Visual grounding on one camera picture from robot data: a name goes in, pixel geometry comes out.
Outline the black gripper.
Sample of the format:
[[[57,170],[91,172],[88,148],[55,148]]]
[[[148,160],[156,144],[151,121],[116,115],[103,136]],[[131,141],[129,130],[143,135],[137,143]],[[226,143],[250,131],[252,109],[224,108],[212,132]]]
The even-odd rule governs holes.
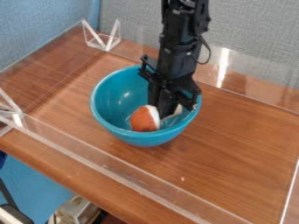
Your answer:
[[[183,45],[163,41],[157,59],[147,54],[140,58],[137,74],[148,82],[148,104],[159,106],[161,119],[173,114],[179,104],[190,111],[196,109],[202,90],[192,75],[200,48],[196,38]]]

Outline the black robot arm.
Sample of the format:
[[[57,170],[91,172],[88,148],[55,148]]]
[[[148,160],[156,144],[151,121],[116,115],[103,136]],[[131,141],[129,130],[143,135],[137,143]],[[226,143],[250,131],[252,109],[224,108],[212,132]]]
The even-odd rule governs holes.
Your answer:
[[[139,75],[148,81],[148,104],[164,119],[179,105],[196,109],[202,90],[192,75],[196,66],[210,61],[199,61],[202,47],[211,50],[202,36],[210,29],[210,0],[161,0],[161,17],[159,57],[140,58]]]

